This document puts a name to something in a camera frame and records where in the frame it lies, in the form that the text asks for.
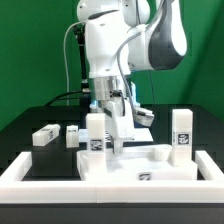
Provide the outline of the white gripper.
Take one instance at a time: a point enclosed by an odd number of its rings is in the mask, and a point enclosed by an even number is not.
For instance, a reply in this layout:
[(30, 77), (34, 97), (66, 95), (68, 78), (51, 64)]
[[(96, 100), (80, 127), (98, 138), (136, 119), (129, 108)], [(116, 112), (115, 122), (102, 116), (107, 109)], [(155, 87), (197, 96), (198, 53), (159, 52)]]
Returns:
[(115, 99), (108, 101), (104, 108), (106, 131), (115, 140), (113, 142), (113, 153), (120, 154), (123, 141), (132, 140), (135, 135), (134, 122), (150, 127), (154, 114), (151, 110), (135, 107), (132, 110), (127, 100)]

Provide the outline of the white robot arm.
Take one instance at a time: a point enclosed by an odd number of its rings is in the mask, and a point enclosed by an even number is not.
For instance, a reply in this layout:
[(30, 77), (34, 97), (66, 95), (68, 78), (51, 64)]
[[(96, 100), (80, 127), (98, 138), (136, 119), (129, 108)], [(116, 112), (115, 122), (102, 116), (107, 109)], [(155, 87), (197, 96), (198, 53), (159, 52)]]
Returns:
[(89, 78), (98, 110), (106, 114), (113, 151), (134, 138), (134, 124), (152, 124), (152, 112), (136, 106), (126, 77), (132, 71), (171, 70), (187, 51), (180, 0), (79, 0), (77, 17), (85, 24)]

